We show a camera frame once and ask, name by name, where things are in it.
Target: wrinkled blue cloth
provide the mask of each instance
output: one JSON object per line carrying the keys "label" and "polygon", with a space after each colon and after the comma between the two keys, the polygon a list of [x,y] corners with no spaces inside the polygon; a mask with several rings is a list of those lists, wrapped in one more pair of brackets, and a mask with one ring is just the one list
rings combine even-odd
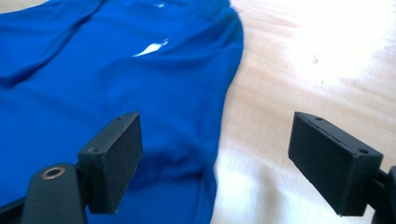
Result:
{"label": "wrinkled blue cloth", "polygon": [[51,0],[1,14],[0,205],[138,111],[144,157],[119,212],[90,223],[210,222],[222,108],[242,50],[228,0]]}

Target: blue towel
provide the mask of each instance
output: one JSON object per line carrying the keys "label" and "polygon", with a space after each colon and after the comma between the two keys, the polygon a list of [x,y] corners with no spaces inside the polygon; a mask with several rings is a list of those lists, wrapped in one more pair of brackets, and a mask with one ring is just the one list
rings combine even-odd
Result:
{"label": "blue towel", "polygon": [[1,14],[0,205],[138,111],[144,157],[119,212],[90,223],[209,223],[242,50],[228,0],[51,0]]}

